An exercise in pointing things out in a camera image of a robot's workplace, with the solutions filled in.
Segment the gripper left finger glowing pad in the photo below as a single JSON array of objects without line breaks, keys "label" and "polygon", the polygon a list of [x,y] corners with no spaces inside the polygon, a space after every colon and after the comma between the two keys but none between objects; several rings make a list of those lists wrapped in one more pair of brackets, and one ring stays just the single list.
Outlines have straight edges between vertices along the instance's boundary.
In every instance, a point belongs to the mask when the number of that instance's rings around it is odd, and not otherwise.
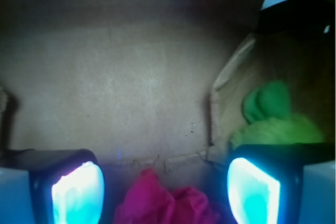
[{"label": "gripper left finger glowing pad", "polygon": [[1,223],[99,223],[104,195],[90,150],[1,152]]}]

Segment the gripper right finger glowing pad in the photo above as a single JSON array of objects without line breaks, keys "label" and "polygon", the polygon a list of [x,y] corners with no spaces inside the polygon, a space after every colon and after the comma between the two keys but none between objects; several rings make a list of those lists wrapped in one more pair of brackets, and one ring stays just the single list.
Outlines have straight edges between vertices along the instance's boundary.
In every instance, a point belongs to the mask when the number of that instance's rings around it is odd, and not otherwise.
[{"label": "gripper right finger glowing pad", "polygon": [[226,186],[237,223],[335,223],[335,145],[242,145]]}]

